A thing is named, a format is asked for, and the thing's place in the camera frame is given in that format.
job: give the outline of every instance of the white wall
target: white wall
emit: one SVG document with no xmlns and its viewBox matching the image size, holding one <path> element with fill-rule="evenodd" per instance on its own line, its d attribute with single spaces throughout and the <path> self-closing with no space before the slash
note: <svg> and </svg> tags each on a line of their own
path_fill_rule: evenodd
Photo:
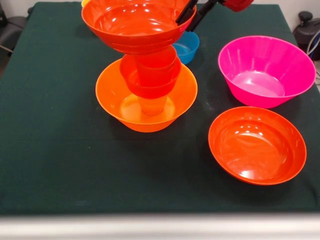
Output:
<svg viewBox="0 0 320 240">
<path fill-rule="evenodd" d="M 0 0 L 7 17 L 26 16 L 29 7 L 39 0 Z M 80 2 L 81 0 L 41 0 L 41 2 Z M 315 17 L 320 18 L 320 0 L 254 0 L 255 4 L 279 4 L 284 16 L 293 30 L 299 23 L 298 13 L 310 11 Z"/>
<path fill-rule="evenodd" d="M 320 18 L 320 0 L 254 0 L 255 4 L 279 4 L 281 10 L 293 30 L 299 24 L 298 14 L 301 11 L 313 13 L 315 18 Z"/>
</svg>

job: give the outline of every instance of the red bowl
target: red bowl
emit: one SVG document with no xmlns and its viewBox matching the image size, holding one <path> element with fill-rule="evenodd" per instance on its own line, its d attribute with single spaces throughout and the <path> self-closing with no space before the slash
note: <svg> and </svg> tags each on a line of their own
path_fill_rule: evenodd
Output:
<svg viewBox="0 0 320 240">
<path fill-rule="evenodd" d="M 188 0 L 90 0 L 82 9 L 85 24 L 109 47 L 130 55 L 161 51 L 176 42 L 196 14 L 176 19 Z"/>
<path fill-rule="evenodd" d="M 216 161 L 235 178 L 254 185 L 293 179 L 307 159 L 305 141 L 279 114 L 258 107 L 236 107 L 219 115 L 209 130 Z"/>
</svg>

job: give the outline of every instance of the table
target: table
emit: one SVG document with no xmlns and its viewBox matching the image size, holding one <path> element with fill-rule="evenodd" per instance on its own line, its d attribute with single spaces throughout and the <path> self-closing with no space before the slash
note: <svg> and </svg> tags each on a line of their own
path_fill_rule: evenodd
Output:
<svg viewBox="0 0 320 240">
<path fill-rule="evenodd" d="M 78 2 L 37 3 L 0 81 L 0 215 L 291 213 L 320 210 L 316 86 L 273 109 L 303 135 L 293 180 L 253 186 L 228 175 L 208 146 L 211 122 L 241 106 L 218 68 L 229 41 L 269 35 L 295 43 L 279 6 L 218 6 L 196 29 L 191 109 L 156 133 L 134 132 L 98 104 L 101 71 L 122 55 L 85 26 Z"/>
</svg>

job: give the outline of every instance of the robotic arm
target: robotic arm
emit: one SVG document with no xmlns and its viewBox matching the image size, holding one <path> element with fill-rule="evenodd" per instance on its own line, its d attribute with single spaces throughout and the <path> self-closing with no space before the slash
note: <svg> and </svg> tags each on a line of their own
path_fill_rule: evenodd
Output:
<svg viewBox="0 0 320 240">
<path fill-rule="evenodd" d="M 208 0 L 200 10 L 195 14 L 191 24 L 186 29 L 187 32 L 193 32 L 205 15 L 217 4 L 220 3 L 225 7 L 231 9 L 234 12 L 240 12 L 246 9 L 254 0 Z M 183 24 L 188 20 L 194 11 L 194 6 L 198 3 L 198 0 L 189 0 L 185 8 L 182 10 L 176 23 L 178 25 Z"/>
</svg>

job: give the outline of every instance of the yellow object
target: yellow object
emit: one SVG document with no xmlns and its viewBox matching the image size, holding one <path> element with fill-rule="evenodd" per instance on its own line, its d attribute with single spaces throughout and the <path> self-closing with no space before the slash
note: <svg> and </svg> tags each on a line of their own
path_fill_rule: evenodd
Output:
<svg viewBox="0 0 320 240">
<path fill-rule="evenodd" d="M 81 6 L 84 7 L 90 0 L 82 0 Z"/>
</svg>

